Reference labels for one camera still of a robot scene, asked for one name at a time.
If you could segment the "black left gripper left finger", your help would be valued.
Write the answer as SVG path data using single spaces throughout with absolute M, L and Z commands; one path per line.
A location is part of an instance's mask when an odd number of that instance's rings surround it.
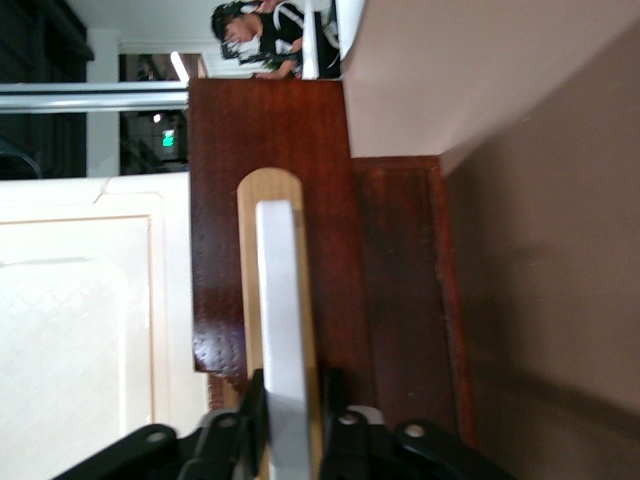
M 202 417 L 180 438 L 164 424 L 135 430 L 59 474 L 59 479 L 252 479 L 260 470 L 268 415 L 264 371 L 254 371 L 237 409 Z

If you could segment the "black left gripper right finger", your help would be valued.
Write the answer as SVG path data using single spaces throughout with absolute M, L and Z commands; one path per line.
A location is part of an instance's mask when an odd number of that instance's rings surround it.
M 375 408 L 350 406 L 339 368 L 323 379 L 320 479 L 504 479 L 506 471 L 426 420 L 389 429 Z

